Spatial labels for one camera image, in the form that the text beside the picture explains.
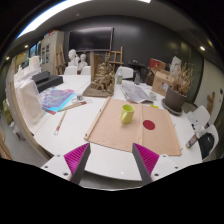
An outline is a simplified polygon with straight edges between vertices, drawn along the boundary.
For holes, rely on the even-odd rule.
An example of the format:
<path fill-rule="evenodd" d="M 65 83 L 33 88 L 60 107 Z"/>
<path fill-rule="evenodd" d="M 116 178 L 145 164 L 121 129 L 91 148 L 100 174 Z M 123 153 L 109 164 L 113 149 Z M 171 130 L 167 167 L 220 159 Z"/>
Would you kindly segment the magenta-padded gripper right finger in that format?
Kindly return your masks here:
<path fill-rule="evenodd" d="M 137 143 L 132 145 L 142 184 L 147 185 L 180 169 L 180 167 L 167 155 L 158 155 L 155 152 Z"/>

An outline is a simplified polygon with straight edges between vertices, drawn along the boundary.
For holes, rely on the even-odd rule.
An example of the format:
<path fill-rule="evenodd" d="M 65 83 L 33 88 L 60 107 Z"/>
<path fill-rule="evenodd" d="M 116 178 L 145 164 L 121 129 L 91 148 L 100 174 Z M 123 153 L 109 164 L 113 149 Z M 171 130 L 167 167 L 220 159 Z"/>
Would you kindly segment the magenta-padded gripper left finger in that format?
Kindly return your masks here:
<path fill-rule="evenodd" d="M 91 153 L 90 144 L 83 144 L 65 155 L 57 154 L 42 169 L 72 183 L 79 184 Z"/>

